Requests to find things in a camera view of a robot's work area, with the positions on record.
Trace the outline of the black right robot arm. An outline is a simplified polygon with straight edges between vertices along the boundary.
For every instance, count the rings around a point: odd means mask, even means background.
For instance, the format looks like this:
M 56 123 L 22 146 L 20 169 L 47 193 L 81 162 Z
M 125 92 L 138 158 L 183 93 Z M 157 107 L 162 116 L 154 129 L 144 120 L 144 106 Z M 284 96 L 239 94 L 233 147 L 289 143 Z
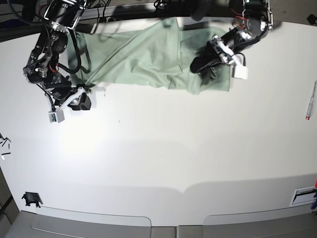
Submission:
M 88 96 L 90 87 L 84 84 L 72 86 L 70 78 L 59 72 L 63 69 L 69 74 L 75 74 L 81 68 L 74 30 L 86 4 L 85 0 L 53 0 L 49 4 L 43 15 L 44 28 L 23 68 L 26 79 L 44 92 L 54 113 L 63 107 L 74 111 L 87 111 L 91 108 Z M 74 68 L 59 63 L 59 56 L 65 51 L 69 40 L 73 43 L 77 60 Z

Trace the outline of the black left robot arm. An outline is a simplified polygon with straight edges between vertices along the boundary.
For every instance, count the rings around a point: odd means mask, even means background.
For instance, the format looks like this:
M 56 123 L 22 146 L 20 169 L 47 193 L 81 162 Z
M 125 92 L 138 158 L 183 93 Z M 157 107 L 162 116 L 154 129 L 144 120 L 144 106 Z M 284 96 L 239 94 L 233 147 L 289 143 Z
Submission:
M 273 14 L 268 0 L 230 0 L 235 27 L 223 36 L 214 34 L 199 56 L 190 65 L 192 73 L 202 73 L 210 67 L 233 66 L 234 78 L 247 79 L 246 62 L 238 55 L 258 43 L 273 27 Z

